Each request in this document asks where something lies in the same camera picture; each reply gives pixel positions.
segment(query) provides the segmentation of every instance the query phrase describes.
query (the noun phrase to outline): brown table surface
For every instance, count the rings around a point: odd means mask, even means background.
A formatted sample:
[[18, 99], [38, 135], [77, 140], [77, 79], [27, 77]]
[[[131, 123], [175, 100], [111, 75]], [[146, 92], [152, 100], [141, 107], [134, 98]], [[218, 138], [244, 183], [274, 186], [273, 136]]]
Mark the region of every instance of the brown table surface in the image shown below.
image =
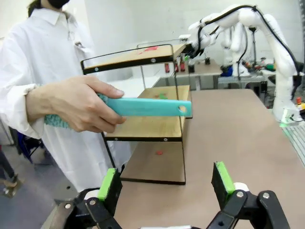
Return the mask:
[[[219, 211], [213, 162], [251, 192], [274, 191], [292, 229], [304, 228], [305, 170], [279, 124], [250, 90], [193, 92], [187, 120], [186, 185], [124, 182], [115, 214], [123, 229], [192, 225], [206, 228]], [[237, 229], [252, 229], [240, 221]]]

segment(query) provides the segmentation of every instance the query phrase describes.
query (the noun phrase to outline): sleeve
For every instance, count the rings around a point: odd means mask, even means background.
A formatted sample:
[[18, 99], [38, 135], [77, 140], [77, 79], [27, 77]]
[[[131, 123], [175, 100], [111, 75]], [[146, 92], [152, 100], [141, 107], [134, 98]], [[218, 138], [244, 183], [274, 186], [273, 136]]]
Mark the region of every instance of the sleeve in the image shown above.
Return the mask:
[[0, 116], [10, 127], [33, 138], [41, 138], [44, 120], [29, 124], [25, 95], [37, 87], [20, 44], [22, 30], [12, 30], [0, 47]]

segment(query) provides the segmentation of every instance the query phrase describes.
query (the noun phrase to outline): black hair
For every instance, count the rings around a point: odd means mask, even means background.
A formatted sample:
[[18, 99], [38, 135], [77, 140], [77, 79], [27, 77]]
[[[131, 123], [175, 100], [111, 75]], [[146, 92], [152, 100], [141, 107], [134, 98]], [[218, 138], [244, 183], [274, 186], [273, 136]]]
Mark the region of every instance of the black hair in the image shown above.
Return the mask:
[[34, 0], [30, 5], [28, 5], [28, 16], [30, 17], [34, 9], [41, 9], [41, 0]]

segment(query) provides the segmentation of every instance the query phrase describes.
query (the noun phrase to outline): white lab coat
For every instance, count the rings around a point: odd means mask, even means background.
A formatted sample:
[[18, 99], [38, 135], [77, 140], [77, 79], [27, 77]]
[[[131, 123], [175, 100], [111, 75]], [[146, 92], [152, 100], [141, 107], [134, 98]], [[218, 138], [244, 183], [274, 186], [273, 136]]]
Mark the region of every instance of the white lab coat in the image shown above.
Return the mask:
[[[73, 16], [67, 20], [63, 13], [39, 9], [10, 31], [0, 50], [2, 119], [27, 136], [41, 138], [78, 191], [100, 187], [112, 167], [101, 134], [48, 126], [43, 119], [30, 125], [25, 95], [39, 85], [82, 75], [80, 61], [91, 57], [92, 49], [90, 36]], [[110, 142], [110, 149], [118, 168], [131, 156], [128, 142]]]

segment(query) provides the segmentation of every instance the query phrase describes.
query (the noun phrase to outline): hole in handle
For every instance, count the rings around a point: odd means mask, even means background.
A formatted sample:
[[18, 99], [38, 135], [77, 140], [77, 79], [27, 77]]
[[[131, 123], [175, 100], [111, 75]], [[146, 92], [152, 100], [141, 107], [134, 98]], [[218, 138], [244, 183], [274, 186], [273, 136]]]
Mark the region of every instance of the hole in handle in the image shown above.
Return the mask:
[[179, 106], [178, 109], [179, 109], [179, 111], [180, 111], [182, 114], [185, 114], [185, 113], [186, 113], [186, 107], [185, 107], [185, 106]]

